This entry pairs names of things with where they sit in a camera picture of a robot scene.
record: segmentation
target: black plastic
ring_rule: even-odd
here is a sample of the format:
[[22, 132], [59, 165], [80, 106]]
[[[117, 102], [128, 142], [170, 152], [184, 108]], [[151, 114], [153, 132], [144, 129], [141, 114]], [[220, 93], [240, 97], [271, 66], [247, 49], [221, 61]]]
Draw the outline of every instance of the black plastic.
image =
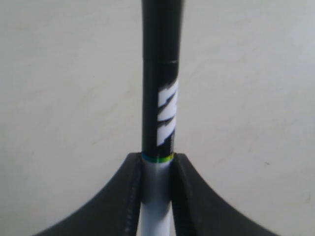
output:
[[177, 236], [276, 236], [216, 194], [184, 154], [171, 166], [171, 198]]
[[135, 236], [141, 178], [141, 154], [131, 153], [93, 199], [37, 236]]

